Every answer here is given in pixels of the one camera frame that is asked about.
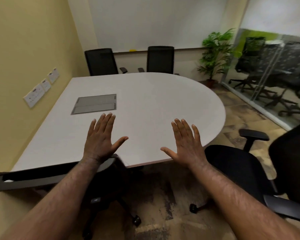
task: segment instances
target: chair seat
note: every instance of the chair seat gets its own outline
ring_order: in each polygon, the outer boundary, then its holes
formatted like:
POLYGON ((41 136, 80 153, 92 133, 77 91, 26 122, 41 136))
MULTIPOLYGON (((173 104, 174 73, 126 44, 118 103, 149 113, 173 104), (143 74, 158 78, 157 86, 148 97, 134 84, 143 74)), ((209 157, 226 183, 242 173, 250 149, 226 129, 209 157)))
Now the chair seat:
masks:
POLYGON ((275 191, 259 160, 251 153, 225 145, 210 145, 205 149, 208 162, 262 204, 263 195, 275 191))

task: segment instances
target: tabletop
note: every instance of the tabletop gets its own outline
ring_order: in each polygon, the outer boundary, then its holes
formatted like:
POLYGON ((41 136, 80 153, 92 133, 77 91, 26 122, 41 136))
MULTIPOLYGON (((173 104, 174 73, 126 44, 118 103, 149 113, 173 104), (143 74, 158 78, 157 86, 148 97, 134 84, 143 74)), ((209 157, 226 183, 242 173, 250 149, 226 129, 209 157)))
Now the tabletop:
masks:
POLYGON ((112 143, 129 139, 116 154, 127 167, 171 160, 176 151, 171 122, 195 124, 202 145, 221 131, 225 108, 206 86, 173 74, 142 72, 73 78, 24 150, 12 171, 80 161, 91 121, 103 112, 71 115, 79 97, 117 94, 112 143))

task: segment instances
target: wall switch plate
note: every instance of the wall switch plate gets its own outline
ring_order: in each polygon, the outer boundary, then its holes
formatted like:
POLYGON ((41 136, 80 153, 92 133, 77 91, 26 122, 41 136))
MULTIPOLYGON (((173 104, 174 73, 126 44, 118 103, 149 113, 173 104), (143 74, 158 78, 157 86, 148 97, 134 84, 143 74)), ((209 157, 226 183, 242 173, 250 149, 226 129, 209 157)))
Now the wall switch plate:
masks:
POLYGON ((28 106, 32 108, 41 98, 44 96, 44 88, 41 84, 36 85, 36 87, 29 92, 23 99, 26 101, 28 106))
POLYGON ((51 83, 54 83, 55 80, 60 76, 59 71, 57 70, 57 68, 54 68, 52 72, 50 72, 48 74, 49 80, 51 81, 51 83))
POLYGON ((41 86, 43 87, 45 92, 47 92, 51 88, 51 84, 46 78, 41 82, 41 86))

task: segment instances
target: hand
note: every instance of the hand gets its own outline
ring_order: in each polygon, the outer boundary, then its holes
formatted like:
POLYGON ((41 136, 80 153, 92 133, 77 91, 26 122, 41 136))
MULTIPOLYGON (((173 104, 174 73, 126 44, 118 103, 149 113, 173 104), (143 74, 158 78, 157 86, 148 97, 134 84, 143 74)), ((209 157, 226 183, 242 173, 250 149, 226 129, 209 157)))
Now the hand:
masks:
POLYGON ((111 132, 116 116, 103 113, 96 123, 96 119, 91 122, 86 144, 84 145, 83 158, 94 159, 100 163, 107 160, 116 150, 129 138, 121 137, 113 145, 111 143, 111 132))
POLYGON ((204 148, 201 145, 200 134, 198 128, 192 125, 192 130, 188 123, 182 119, 172 122, 172 129, 176 139, 176 151, 173 152, 169 148, 162 147, 160 150, 165 152, 169 157, 179 164, 187 167, 195 167, 198 164, 209 164, 204 154, 204 148))

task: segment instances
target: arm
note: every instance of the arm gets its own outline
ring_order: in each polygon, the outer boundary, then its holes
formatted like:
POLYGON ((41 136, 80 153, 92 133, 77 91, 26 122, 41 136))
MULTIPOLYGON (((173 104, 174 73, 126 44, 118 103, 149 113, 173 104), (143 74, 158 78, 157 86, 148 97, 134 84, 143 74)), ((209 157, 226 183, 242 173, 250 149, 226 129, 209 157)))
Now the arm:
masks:
POLYGON ((82 160, 1 240, 61 240, 70 234, 86 189, 100 164, 111 156, 128 137, 111 144, 116 116, 102 114, 91 122, 82 160))
POLYGON ((193 172, 212 195, 238 239, 300 239, 298 229, 208 163, 195 125, 192 125, 194 136, 185 120, 176 119, 172 128, 177 153, 166 147, 161 150, 193 172))

